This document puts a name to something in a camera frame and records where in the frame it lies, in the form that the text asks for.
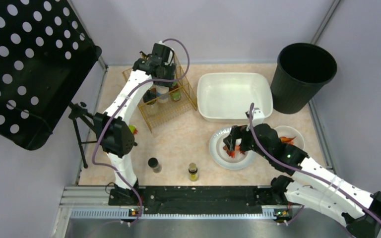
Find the white plate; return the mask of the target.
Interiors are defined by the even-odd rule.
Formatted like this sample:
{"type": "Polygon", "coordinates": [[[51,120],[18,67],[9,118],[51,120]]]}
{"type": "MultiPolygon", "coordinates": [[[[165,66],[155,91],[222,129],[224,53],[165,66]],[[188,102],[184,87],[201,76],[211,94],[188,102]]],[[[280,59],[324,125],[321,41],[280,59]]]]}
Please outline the white plate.
{"type": "Polygon", "coordinates": [[[232,158],[223,149],[225,143],[223,139],[226,138],[231,132],[231,127],[223,127],[213,133],[209,142],[209,151],[213,160],[221,167],[228,170],[241,170],[249,166],[254,160],[256,153],[253,151],[247,151],[241,154],[238,150],[235,150],[235,156],[232,158]]]}

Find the white bowl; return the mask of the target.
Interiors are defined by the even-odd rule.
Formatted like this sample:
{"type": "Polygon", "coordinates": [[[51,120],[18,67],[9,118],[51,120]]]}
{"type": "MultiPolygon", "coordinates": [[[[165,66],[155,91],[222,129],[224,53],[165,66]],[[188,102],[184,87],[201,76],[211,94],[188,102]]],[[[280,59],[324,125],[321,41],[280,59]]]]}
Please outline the white bowl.
{"type": "Polygon", "coordinates": [[[279,138],[281,136],[285,136],[285,137],[295,137],[296,136],[296,138],[294,139],[293,145],[300,148],[300,149],[305,148],[305,140],[304,140],[302,134],[298,130],[296,130],[295,128],[282,125],[282,126],[278,126],[278,127],[274,128],[274,129],[277,132],[279,138]]]}

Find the sauce bottle yellow cap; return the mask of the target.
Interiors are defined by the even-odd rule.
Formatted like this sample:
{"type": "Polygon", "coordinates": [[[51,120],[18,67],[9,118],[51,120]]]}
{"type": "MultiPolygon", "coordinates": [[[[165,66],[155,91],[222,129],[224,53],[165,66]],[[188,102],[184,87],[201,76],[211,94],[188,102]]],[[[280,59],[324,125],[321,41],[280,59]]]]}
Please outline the sauce bottle yellow cap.
{"type": "Polygon", "coordinates": [[[173,102],[177,102],[181,99],[180,86],[178,83],[174,83],[172,87],[169,88],[169,95],[173,102]]]}

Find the small yellow spice jar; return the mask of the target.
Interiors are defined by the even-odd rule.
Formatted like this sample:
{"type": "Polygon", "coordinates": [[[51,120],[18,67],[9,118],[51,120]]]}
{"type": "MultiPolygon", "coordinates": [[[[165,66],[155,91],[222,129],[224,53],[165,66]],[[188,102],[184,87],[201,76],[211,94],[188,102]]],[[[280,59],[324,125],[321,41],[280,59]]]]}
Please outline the small yellow spice jar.
{"type": "Polygon", "coordinates": [[[191,181],[197,181],[199,178],[199,173],[198,173],[198,167],[195,163],[190,163],[189,164],[189,179],[191,181]]]}

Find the black lid glass jar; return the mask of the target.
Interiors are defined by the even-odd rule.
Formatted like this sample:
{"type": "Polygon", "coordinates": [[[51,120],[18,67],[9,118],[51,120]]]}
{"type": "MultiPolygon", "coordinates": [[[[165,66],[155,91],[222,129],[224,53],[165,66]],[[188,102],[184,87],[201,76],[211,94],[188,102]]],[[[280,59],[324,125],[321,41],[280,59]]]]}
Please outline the black lid glass jar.
{"type": "Polygon", "coordinates": [[[154,116],[159,111],[157,94],[153,90],[148,90],[143,96],[144,109],[148,116],[154,116]]]}

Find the small black cap jar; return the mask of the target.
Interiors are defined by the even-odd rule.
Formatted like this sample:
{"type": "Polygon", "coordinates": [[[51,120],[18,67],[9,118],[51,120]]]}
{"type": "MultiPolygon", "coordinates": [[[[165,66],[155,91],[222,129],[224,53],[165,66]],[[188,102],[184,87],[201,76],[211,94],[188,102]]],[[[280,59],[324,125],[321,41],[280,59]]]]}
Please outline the small black cap jar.
{"type": "Polygon", "coordinates": [[[150,158],[147,163],[148,163],[149,167],[153,170],[154,173],[161,172],[162,166],[159,163],[158,159],[156,159],[154,157],[150,158]]]}

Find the oil bottle with dark liquid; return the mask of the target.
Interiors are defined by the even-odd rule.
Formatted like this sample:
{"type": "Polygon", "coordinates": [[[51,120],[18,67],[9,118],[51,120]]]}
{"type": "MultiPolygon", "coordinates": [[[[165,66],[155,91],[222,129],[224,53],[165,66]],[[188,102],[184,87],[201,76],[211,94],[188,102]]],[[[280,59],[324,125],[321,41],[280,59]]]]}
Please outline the oil bottle with dark liquid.
{"type": "Polygon", "coordinates": [[[143,59],[148,60],[148,54],[144,53],[143,51],[140,51],[139,53],[143,59]]]}

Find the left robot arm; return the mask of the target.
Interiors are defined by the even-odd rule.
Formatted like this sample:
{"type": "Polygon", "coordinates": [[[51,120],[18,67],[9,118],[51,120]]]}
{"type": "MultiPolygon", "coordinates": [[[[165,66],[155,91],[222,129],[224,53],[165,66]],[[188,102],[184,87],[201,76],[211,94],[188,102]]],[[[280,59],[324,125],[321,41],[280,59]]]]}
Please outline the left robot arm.
{"type": "Polygon", "coordinates": [[[128,127],[129,122],[138,104],[154,85],[170,89],[178,81],[174,56],[175,51],[165,41],[155,43],[150,54],[135,61],[116,99],[103,113],[94,115],[97,143],[91,162],[113,170],[116,195],[138,196],[138,179],[131,162],[135,138],[128,127]]]}

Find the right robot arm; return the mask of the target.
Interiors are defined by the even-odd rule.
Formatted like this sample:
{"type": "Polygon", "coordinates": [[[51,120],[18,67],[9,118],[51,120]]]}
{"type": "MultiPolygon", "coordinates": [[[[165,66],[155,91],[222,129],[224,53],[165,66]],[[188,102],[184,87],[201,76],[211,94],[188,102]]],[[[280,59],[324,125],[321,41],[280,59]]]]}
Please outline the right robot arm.
{"type": "Polygon", "coordinates": [[[376,238],[381,230],[381,192],[370,193],[322,167],[302,149],[282,142],[267,124],[233,126],[223,142],[228,153],[253,151],[284,176],[271,185],[286,201],[326,215],[355,238],[376,238]]]}

